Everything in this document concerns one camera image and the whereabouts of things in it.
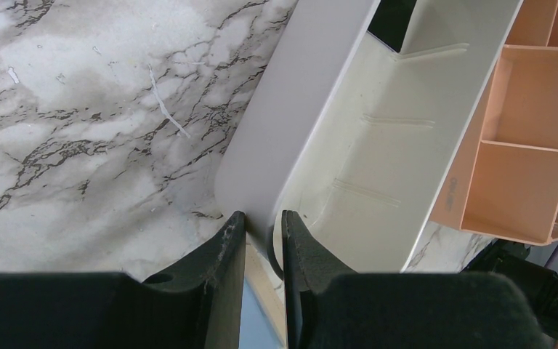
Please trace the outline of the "white oblong tray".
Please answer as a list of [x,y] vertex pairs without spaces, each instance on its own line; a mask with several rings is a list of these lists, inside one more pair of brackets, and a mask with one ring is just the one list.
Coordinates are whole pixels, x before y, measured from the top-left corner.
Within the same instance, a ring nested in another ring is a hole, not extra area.
[[405,270],[520,6],[416,1],[393,49],[380,1],[299,1],[219,166],[222,212],[274,266],[292,210],[352,269]]

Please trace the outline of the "stack of cards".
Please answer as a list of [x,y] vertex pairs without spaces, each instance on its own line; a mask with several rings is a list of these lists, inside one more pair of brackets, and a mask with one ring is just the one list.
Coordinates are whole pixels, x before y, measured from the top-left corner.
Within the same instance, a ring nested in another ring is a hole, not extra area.
[[416,0],[381,0],[368,32],[393,52],[402,48]]

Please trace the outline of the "beige card holder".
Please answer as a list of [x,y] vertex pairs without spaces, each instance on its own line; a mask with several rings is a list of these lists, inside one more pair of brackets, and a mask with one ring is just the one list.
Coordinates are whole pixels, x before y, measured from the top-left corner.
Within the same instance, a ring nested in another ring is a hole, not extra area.
[[283,282],[250,243],[246,245],[245,284],[239,348],[286,348]]

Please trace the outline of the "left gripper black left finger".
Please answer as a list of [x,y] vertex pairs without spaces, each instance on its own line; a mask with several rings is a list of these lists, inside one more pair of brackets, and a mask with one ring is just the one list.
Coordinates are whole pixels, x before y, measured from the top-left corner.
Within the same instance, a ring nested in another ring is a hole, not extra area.
[[246,217],[137,281],[122,272],[0,273],[0,348],[236,348]]

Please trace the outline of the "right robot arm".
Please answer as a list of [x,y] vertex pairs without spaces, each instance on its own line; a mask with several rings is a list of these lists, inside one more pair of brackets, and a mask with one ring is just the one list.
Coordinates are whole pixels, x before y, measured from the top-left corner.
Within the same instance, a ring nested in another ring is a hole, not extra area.
[[464,272],[496,273],[509,278],[526,296],[545,334],[558,340],[558,272],[527,261],[530,247],[497,240],[484,248]]

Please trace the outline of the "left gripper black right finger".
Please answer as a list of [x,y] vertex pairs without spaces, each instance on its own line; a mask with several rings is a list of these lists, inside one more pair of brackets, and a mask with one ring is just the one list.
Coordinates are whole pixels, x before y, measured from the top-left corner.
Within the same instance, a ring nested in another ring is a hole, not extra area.
[[527,300],[491,273],[358,273],[295,211],[281,217],[290,348],[545,348]]

